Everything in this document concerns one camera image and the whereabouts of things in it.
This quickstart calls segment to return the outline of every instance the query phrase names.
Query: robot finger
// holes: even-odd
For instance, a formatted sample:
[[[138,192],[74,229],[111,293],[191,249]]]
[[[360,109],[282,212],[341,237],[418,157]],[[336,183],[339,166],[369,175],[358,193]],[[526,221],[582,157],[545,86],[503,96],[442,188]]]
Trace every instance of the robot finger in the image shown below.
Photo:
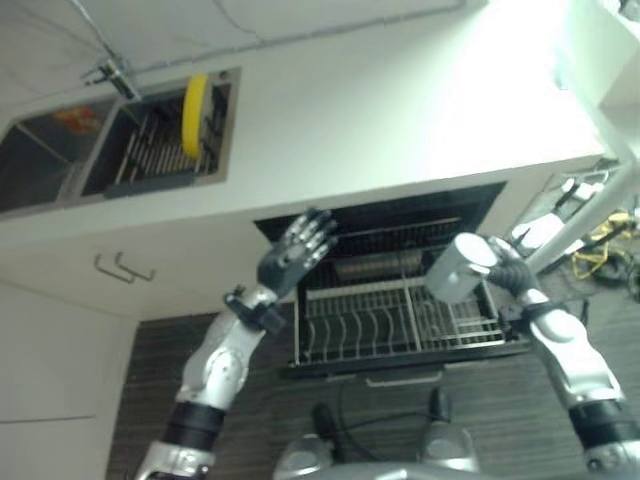
[[[298,238],[302,242],[307,242],[314,233],[324,227],[324,224],[331,218],[331,212],[329,210],[322,210],[318,212],[316,216],[309,220],[309,223],[298,235]]]
[[[337,226],[338,224],[333,220],[330,220],[326,224],[324,224],[322,228],[319,231],[317,231],[313,235],[313,237],[311,237],[311,239],[306,243],[307,250],[313,252],[316,248],[318,248],[322,244],[322,242],[325,241],[327,236],[333,230],[335,230]]]
[[[307,270],[311,270],[315,267],[320,260],[322,260],[329,250],[331,250],[338,243],[338,239],[336,237],[330,237],[325,243],[320,245],[318,249],[311,254],[311,256],[304,262],[304,268]]]
[[[307,227],[309,221],[318,215],[319,210],[317,208],[310,208],[298,218],[296,218],[291,225],[284,232],[282,238],[287,242],[295,242],[295,239],[300,233]]]

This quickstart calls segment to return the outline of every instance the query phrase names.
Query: wire rack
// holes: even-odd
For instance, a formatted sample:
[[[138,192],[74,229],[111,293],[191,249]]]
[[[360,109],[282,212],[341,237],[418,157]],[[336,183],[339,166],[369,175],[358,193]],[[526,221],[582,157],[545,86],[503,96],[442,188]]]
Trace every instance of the wire rack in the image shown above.
[[[396,252],[408,248],[446,245],[460,230],[460,217],[413,223],[340,235],[334,257]]]
[[[114,184],[183,172],[210,175],[218,169],[221,133],[213,119],[207,119],[207,135],[202,139],[203,155],[188,158],[181,145],[183,98],[175,98],[150,108],[138,128],[129,136]]]
[[[456,305],[434,299],[422,276],[308,292],[298,364],[500,345],[505,337],[482,286]]]

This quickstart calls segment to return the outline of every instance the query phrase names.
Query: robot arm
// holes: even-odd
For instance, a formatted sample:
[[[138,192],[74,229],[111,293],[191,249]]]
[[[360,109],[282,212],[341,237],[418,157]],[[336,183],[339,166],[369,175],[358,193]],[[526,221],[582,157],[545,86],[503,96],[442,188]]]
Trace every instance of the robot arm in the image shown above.
[[[136,480],[206,476],[215,462],[211,449],[247,378],[251,354],[267,332],[277,333],[284,325],[275,303],[335,244],[335,227],[329,212],[308,210],[262,259],[258,286],[225,296],[229,310],[216,317],[187,361],[164,435],[149,447]]]
[[[640,478],[640,428],[606,361],[589,343],[584,325],[553,303],[506,242],[461,234],[427,274],[439,299],[466,297],[486,278],[517,298],[512,327],[530,339],[573,428],[588,469],[609,478]]]

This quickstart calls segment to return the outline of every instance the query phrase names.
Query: cabinet door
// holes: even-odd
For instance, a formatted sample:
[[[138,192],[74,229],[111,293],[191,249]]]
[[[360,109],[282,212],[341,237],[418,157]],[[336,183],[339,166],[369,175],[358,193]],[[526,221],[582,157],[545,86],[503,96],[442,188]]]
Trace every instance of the cabinet door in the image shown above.
[[[192,313],[219,311],[223,296],[256,283],[258,262],[270,248],[248,214],[184,219],[113,233],[101,251],[122,250],[132,263],[157,271],[158,284],[193,295]]]
[[[0,422],[93,417],[121,318],[0,284]]]
[[[191,305],[199,301],[197,295],[163,283],[159,273],[150,282],[138,278],[128,283],[98,271],[94,265],[96,255],[101,256],[101,268],[123,277],[128,275],[114,264],[117,247],[104,248],[104,244],[86,237],[22,250],[9,258],[3,256],[0,278],[136,320],[192,313]],[[136,252],[123,252],[122,261],[140,272],[147,269],[145,257]]]

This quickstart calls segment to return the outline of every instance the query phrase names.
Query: stainless steel sink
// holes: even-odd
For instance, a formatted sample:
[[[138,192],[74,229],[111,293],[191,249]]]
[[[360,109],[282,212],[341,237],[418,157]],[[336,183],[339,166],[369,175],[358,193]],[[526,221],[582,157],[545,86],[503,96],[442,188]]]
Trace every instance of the stainless steel sink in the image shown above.
[[[105,100],[16,121],[0,141],[0,213],[60,201],[113,105]]]
[[[181,146],[186,79],[143,92],[139,102],[117,107],[92,160],[81,196],[117,198],[223,181],[229,156],[239,71],[211,74],[211,115],[200,139],[203,154],[185,156]]]

